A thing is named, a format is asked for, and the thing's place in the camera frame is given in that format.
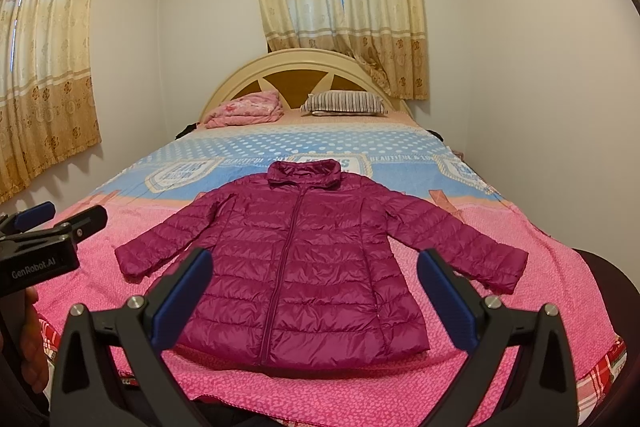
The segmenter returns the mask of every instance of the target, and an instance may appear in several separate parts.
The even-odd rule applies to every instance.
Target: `white wall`
[[[640,17],[631,0],[469,0],[466,160],[533,223],[640,287]]]
[[[166,140],[159,91],[158,0],[92,0],[90,52],[102,143],[48,169],[0,206],[15,212],[85,197]]]
[[[464,150],[470,61],[463,0],[425,0],[431,102],[412,103],[418,123]],[[162,84],[168,137],[197,121],[230,74],[267,50],[258,0],[160,0]]]

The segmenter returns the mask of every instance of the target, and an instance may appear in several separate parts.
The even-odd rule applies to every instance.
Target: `jacket collar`
[[[271,184],[294,183],[318,188],[329,188],[340,182],[340,164],[336,160],[291,163],[274,162],[267,171]]]

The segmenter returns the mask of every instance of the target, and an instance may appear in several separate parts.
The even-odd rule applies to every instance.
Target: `curved headboard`
[[[309,93],[330,89],[373,92],[387,109],[413,118],[406,102],[389,97],[353,58],[326,50],[295,48],[256,58],[228,77],[207,102],[200,121],[221,103],[250,92],[277,90],[285,108],[298,108]]]

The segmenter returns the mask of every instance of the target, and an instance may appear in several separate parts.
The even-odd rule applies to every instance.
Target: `pink blanket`
[[[277,91],[252,92],[209,111],[198,127],[214,129],[227,125],[251,125],[279,120],[284,114]]]
[[[91,204],[107,208],[107,229],[79,248],[80,268],[39,287],[38,311],[62,331],[66,313],[74,302],[91,310],[121,306],[131,295],[141,294],[160,274],[140,284],[126,282],[113,254],[124,244],[156,225],[185,202],[131,200],[99,196],[76,205],[66,215]],[[602,296],[580,256],[545,237],[514,206],[479,204],[478,200],[452,200],[459,219],[496,241],[529,251],[529,264],[507,305],[537,310],[556,303],[562,314],[576,377],[582,378],[598,363],[616,340]],[[210,396],[244,409],[285,420],[330,427],[417,426],[440,399],[462,366],[466,354],[451,344],[415,273],[417,253],[391,240],[409,288],[424,314],[431,350],[402,362],[350,371],[329,378],[289,379],[241,371],[232,364],[178,349],[163,358],[190,398]],[[115,349],[117,366],[128,371],[126,359]],[[473,425],[493,412],[513,365],[511,348],[502,361],[489,393]]]

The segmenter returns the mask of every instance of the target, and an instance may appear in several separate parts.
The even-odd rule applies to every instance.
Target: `mattress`
[[[161,275],[162,270],[141,282],[124,280],[114,248],[204,192],[264,172],[275,160],[322,158],[334,158],[343,170],[368,176],[392,190],[433,201],[497,241],[528,251],[525,274],[514,295],[504,296],[504,301],[531,310],[549,301],[559,306],[578,378],[580,422],[587,418],[622,369],[626,355],[588,267],[573,250],[530,224],[513,203],[403,114],[319,118],[289,112],[276,123],[197,130],[125,169],[65,213],[102,204],[110,222],[103,232],[79,245],[79,270],[41,285],[37,307],[50,353],[55,352],[55,332],[62,331],[71,304],[84,302],[90,310],[119,307],[128,296],[144,293]],[[290,426],[418,425],[466,354],[451,344],[419,289],[417,253],[394,241],[392,249],[425,315],[431,343],[425,354],[322,380],[247,372],[179,346],[165,352],[165,362],[191,399],[217,399]],[[121,373],[128,375],[126,359],[121,353],[114,357]],[[473,425],[493,412],[514,357],[512,348]]]

